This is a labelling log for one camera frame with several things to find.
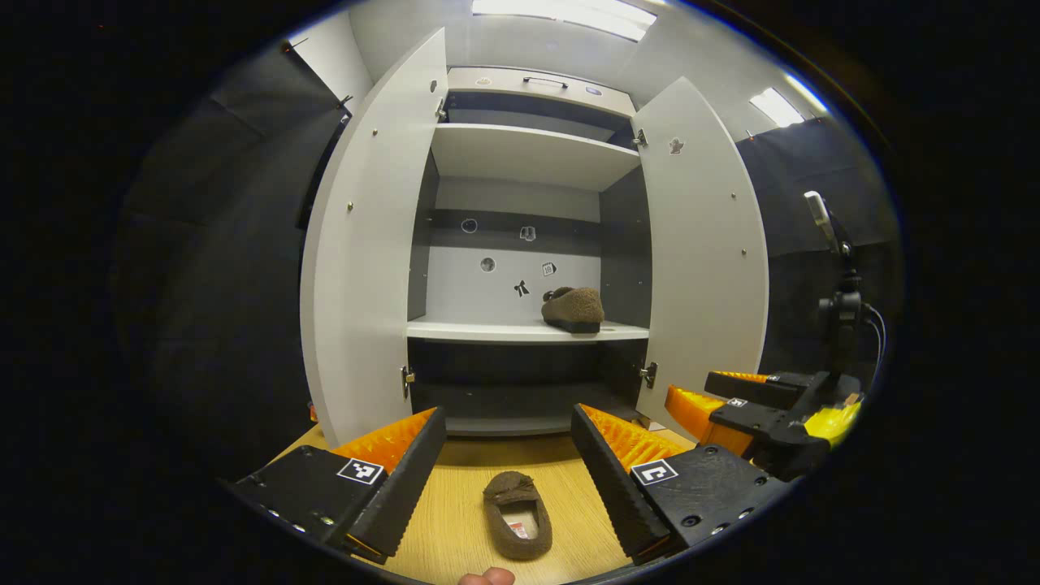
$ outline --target slipper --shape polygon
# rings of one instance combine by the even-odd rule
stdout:
[[[571,333],[599,333],[603,302],[595,288],[561,286],[542,296],[545,323]]]
[[[502,472],[484,488],[484,512],[495,550],[509,559],[528,560],[552,546],[552,525],[529,477]]]

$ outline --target yellow object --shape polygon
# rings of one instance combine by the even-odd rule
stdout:
[[[393,473],[405,452],[411,447],[415,436],[419,434],[426,421],[436,408],[423,410],[401,418],[392,425],[372,431],[350,442],[333,449],[332,452],[341,457],[361,459],[376,465],[383,465],[387,474]]]
[[[861,404],[863,403],[857,402],[844,408],[822,408],[820,412],[806,421],[805,432],[811,436],[827,439],[831,443],[831,449],[834,449],[849,434],[849,429],[852,428]]]
[[[632,465],[656,461],[686,451],[624,418],[583,404],[578,406],[589,415],[599,434],[603,435],[603,439],[621,462],[621,466],[625,468],[625,473],[628,473]]]
[[[724,401],[683,390],[678,386],[669,386],[665,397],[665,410],[675,418],[690,434],[702,443],[716,443],[743,457],[751,444],[752,436],[735,429],[716,425],[710,421],[711,413],[718,410]]]
[[[722,374],[723,376],[729,376],[730,378],[739,378],[740,380],[747,380],[749,382],[759,382],[764,384],[769,379],[765,374],[739,374],[737,372],[718,372],[716,374]]]

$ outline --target cabinet door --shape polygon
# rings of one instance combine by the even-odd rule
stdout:
[[[368,93],[321,178],[300,325],[307,383],[332,448],[412,413],[400,375],[412,228],[447,85],[440,29]]]
[[[758,370],[769,265],[751,179],[714,110],[680,77],[632,118],[650,208],[653,292],[636,409],[693,438],[665,410],[668,386],[703,391],[709,371]]]

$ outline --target wooden surface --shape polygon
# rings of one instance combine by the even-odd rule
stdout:
[[[667,429],[656,433],[682,447],[695,447]],[[302,444],[328,449],[315,425],[279,457]],[[539,559],[513,561],[491,543],[482,491],[505,470],[530,476],[549,512],[552,549]],[[454,585],[466,573],[479,575],[489,566],[500,566],[516,575],[518,585],[542,585],[586,579],[630,562],[570,436],[553,435],[445,441],[397,555],[382,568]]]

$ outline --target sticker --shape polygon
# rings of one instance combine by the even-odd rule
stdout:
[[[510,525],[510,528],[512,528],[513,532],[520,538],[530,538],[530,536],[527,536],[527,529],[523,527],[523,523],[513,523]]]
[[[354,480],[365,485],[372,485],[375,479],[383,473],[383,465],[362,461],[361,459],[350,459],[343,465],[337,476]]]
[[[639,478],[640,483],[643,485],[650,485],[679,477],[679,474],[675,473],[675,469],[664,459],[650,461],[641,465],[632,465],[632,473],[635,474],[635,477]]]

